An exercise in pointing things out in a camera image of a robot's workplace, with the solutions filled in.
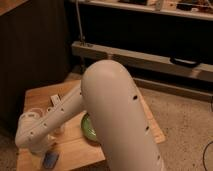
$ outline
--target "wooden table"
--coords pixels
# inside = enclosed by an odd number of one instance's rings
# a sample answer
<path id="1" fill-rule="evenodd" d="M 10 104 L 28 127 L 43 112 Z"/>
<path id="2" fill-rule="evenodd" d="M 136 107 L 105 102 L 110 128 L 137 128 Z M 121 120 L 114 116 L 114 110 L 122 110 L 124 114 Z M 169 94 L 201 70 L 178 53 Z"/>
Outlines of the wooden table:
<path id="1" fill-rule="evenodd" d="M 0 16 L 28 0 L 0 0 Z"/>
<path id="2" fill-rule="evenodd" d="M 24 111 L 30 108 L 40 107 L 44 110 L 51 106 L 50 96 L 59 94 L 62 97 L 72 89 L 78 81 L 71 81 L 57 85 L 28 90 L 25 95 Z M 142 98 L 145 113 L 150 123 L 150 128 L 157 143 L 163 142 L 165 136 L 155 121 L 152 112 Z M 56 139 L 57 145 L 54 150 L 60 153 L 58 162 L 54 168 L 56 171 L 67 171 L 87 166 L 105 160 L 101 147 L 88 142 L 82 135 L 80 129 L 81 118 L 84 113 L 75 116 L 65 124 L 65 132 Z M 17 160 L 17 171 L 36 170 L 31 161 L 30 153 L 27 149 L 20 149 Z"/>

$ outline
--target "blue object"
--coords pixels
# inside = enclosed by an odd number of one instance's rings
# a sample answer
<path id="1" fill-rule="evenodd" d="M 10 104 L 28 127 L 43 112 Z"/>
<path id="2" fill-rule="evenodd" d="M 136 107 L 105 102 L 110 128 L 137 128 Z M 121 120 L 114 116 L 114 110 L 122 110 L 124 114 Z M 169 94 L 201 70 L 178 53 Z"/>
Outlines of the blue object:
<path id="1" fill-rule="evenodd" d="M 59 154 L 55 152 L 47 152 L 43 161 L 45 169 L 53 169 L 58 161 Z"/>

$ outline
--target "speckled floor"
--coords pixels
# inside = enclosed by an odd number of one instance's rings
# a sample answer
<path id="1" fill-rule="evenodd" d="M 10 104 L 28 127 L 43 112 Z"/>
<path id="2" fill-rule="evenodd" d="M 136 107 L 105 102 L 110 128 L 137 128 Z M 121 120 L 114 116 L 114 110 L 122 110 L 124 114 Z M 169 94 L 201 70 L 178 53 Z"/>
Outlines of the speckled floor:
<path id="1" fill-rule="evenodd" d="M 166 135 L 166 141 L 158 146 L 167 170 L 203 171 L 203 150 L 213 140 L 213 112 L 210 103 L 149 89 L 141 90 Z M 15 170 L 16 159 L 17 148 L 13 140 L 0 135 L 0 171 Z M 213 145 L 206 152 L 206 166 L 208 171 L 213 170 Z M 108 169 L 106 163 L 102 162 L 80 170 Z"/>

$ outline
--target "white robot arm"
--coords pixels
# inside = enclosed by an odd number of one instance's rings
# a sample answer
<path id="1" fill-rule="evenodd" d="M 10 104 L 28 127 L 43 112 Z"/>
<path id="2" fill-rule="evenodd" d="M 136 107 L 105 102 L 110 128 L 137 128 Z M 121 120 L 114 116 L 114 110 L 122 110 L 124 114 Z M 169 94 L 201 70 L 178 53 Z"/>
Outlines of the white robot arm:
<path id="1" fill-rule="evenodd" d="M 82 110 L 90 114 L 112 171 L 164 171 L 164 162 L 149 129 L 139 91 L 128 71 L 111 60 L 96 62 L 81 84 L 44 117 L 20 116 L 16 145 L 41 148 L 48 133 Z"/>

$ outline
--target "green bowl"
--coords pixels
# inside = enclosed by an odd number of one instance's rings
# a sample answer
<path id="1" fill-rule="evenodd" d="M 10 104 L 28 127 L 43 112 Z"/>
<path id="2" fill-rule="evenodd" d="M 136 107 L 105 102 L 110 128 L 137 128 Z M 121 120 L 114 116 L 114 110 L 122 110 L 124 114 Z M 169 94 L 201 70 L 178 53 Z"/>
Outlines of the green bowl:
<path id="1" fill-rule="evenodd" d="M 81 120 L 81 130 L 87 139 L 98 142 L 88 113 L 86 113 Z"/>

